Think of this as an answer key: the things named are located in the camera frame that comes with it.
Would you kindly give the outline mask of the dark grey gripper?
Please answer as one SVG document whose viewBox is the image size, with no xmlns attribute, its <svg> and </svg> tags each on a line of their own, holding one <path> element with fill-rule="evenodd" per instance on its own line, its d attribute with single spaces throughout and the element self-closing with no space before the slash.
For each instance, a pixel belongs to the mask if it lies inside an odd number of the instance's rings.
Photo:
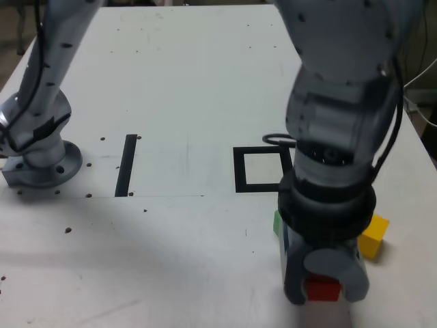
<svg viewBox="0 0 437 328">
<path fill-rule="evenodd" d="M 362 301 L 369 290 L 369 278 L 358 239 L 343 241 L 306 240 L 292 229 L 279 233 L 283 291 L 294 305 L 305 304 L 303 282 L 308 271 L 334 278 L 346 301 Z"/>
</svg>

